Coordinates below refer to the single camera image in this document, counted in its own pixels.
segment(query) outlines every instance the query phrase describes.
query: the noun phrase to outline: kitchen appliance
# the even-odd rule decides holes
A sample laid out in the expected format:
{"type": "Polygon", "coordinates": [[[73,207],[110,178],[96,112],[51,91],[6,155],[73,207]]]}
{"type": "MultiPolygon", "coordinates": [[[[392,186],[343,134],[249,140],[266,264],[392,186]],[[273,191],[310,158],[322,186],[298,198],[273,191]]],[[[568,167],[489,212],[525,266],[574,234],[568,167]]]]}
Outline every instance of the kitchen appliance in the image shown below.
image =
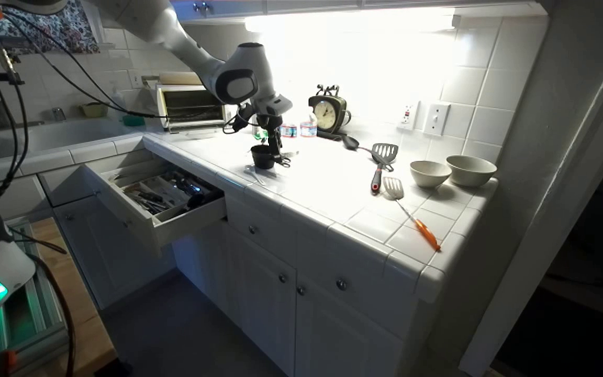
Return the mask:
{"type": "Polygon", "coordinates": [[[343,140],[343,127],[349,123],[346,98],[339,97],[339,85],[319,85],[319,91],[304,98],[304,127],[319,129],[317,136],[343,140]]]}
{"type": "Polygon", "coordinates": [[[221,127],[236,112],[235,104],[219,102],[204,85],[156,85],[155,102],[165,129],[221,127]]]}

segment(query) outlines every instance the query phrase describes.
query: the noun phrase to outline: cabinet knob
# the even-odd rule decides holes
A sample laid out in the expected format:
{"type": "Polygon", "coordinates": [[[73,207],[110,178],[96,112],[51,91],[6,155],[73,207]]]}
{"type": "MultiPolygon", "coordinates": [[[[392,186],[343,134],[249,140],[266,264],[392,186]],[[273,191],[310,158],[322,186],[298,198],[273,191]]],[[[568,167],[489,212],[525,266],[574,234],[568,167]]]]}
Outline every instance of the cabinet knob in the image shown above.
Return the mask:
{"type": "Polygon", "coordinates": [[[306,296],[306,293],[308,293],[306,284],[298,284],[298,296],[306,296]]]}
{"type": "Polygon", "coordinates": [[[348,291],[348,287],[349,287],[349,282],[343,276],[337,276],[335,284],[339,291],[348,291]]]}

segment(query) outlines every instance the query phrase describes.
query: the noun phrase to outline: black cable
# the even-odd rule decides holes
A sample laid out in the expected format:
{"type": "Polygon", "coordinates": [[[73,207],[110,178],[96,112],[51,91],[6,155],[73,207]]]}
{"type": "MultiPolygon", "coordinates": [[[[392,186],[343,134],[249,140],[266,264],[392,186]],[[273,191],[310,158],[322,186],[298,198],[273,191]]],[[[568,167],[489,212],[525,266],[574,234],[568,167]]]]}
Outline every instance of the black cable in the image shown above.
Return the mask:
{"type": "Polygon", "coordinates": [[[27,253],[27,256],[36,261],[36,266],[40,266],[43,269],[43,275],[48,276],[48,281],[51,281],[51,284],[53,284],[53,289],[56,293],[56,299],[59,299],[59,303],[63,307],[63,313],[64,313],[64,321],[66,321],[66,337],[69,337],[64,375],[72,377],[73,375],[73,348],[75,345],[73,345],[73,318],[72,318],[72,310],[69,310],[66,297],[59,289],[59,282],[56,282],[55,275],[51,273],[48,264],[42,258],[34,256],[34,253],[27,253]]]}
{"type": "Polygon", "coordinates": [[[25,157],[27,157],[27,150],[30,150],[30,122],[27,122],[27,109],[25,109],[25,98],[23,98],[23,91],[20,91],[20,85],[14,84],[14,95],[16,95],[16,102],[20,104],[20,112],[23,112],[23,131],[25,131],[25,142],[23,142],[23,152],[16,160],[16,167],[14,171],[23,166],[25,157]]]}
{"type": "Polygon", "coordinates": [[[9,231],[11,231],[13,234],[18,234],[18,236],[20,236],[23,240],[27,240],[27,242],[37,242],[37,244],[43,244],[43,247],[48,247],[48,250],[53,250],[53,251],[56,251],[56,253],[64,253],[64,256],[66,256],[66,250],[63,250],[61,244],[34,238],[34,236],[30,236],[27,233],[16,231],[16,229],[9,229],[9,231]]]}
{"type": "Polygon", "coordinates": [[[114,107],[110,102],[105,102],[100,98],[96,98],[94,95],[90,95],[88,89],[79,88],[72,77],[66,77],[36,43],[34,40],[13,20],[9,19],[9,23],[27,40],[27,43],[32,46],[32,51],[36,55],[40,55],[51,66],[55,74],[59,74],[69,85],[73,85],[78,91],[82,91],[84,97],[93,98],[94,102],[100,102],[108,109],[116,109],[116,110],[121,110],[119,107],[114,107]]]}
{"type": "Polygon", "coordinates": [[[25,98],[23,98],[23,91],[20,91],[18,85],[20,85],[18,81],[13,84],[14,95],[16,95],[16,100],[18,100],[18,107],[20,107],[20,114],[23,114],[23,152],[18,155],[16,160],[14,160],[14,157],[13,157],[13,170],[9,170],[6,178],[4,178],[2,184],[0,184],[0,198],[2,198],[4,192],[9,191],[9,186],[11,186],[13,178],[14,178],[14,173],[16,173],[18,167],[23,166],[23,160],[25,160],[25,157],[27,157],[27,150],[30,150],[30,123],[27,123],[27,109],[25,109],[25,98]]]}
{"type": "Polygon", "coordinates": [[[128,114],[139,114],[139,118],[153,118],[156,120],[160,114],[156,112],[140,112],[140,110],[129,110],[129,109],[123,109],[116,98],[110,98],[100,85],[98,81],[88,74],[88,69],[75,59],[75,55],[63,46],[63,42],[59,42],[55,36],[45,33],[42,26],[34,25],[30,19],[16,15],[16,12],[9,12],[13,19],[16,20],[23,20],[25,25],[30,25],[32,29],[36,29],[37,33],[42,33],[43,37],[48,37],[55,46],[59,46],[78,66],[79,70],[93,81],[93,85],[108,100],[98,100],[94,98],[93,95],[85,95],[85,89],[78,88],[78,84],[73,84],[66,76],[61,74],[63,79],[66,79],[73,88],[78,88],[82,95],[90,97],[93,100],[105,104],[105,107],[110,107],[116,110],[121,110],[121,112],[128,112],[128,114]]]}
{"type": "Polygon", "coordinates": [[[9,120],[11,136],[13,136],[13,157],[11,157],[11,166],[9,166],[9,171],[6,171],[6,175],[4,175],[4,179],[2,179],[2,184],[0,184],[0,197],[2,197],[2,192],[6,191],[6,189],[4,189],[4,182],[6,182],[6,179],[13,179],[13,175],[14,175],[14,166],[16,166],[16,152],[18,152],[18,150],[16,150],[14,120],[13,120],[13,114],[11,114],[11,107],[9,107],[6,98],[4,98],[2,88],[0,88],[0,98],[2,98],[2,107],[4,107],[4,112],[6,112],[6,120],[9,120]]]}

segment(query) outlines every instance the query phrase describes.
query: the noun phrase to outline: bowl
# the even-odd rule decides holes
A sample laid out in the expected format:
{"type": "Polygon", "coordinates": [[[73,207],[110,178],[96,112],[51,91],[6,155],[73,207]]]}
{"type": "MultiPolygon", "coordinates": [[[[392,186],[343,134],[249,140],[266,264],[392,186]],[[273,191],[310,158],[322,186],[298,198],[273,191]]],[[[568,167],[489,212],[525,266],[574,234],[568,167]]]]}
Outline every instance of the bowl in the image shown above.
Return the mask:
{"type": "Polygon", "coordinates": [[[452,170],[450,182],[457,186],[483,186],[497,173],[497,166],[488,158],[450,155],[445,160],[452,170]]]}
{"type": "Polygon", "coordinates": [[[432,189],[439,186],[450,175],[450,167],[438,160],[418,158],[411,164],[411,173],[418,186],[432,189]]]}

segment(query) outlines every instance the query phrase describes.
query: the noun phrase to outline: electrical outlet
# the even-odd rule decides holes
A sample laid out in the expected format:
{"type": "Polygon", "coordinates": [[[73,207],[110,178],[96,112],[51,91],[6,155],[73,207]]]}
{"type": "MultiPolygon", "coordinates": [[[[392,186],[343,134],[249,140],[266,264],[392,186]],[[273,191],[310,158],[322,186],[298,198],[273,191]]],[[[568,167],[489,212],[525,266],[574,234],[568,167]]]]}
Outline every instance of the electrical outlet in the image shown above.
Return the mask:
{"type": "Polygon", "coordinates": [[[417,112],[418,112],[418,100],[407,104],[397,127],[400,127],[400,129],[413,129],[413,127],[414,127],[414,118],[417,118],[417,112]]]}
{"type": "Polygon", "coordinates": [[[425,134],[442,139],[445,120],[449,120],[450,104],[449,102],[432,102],[425,122],[425,134]]]}

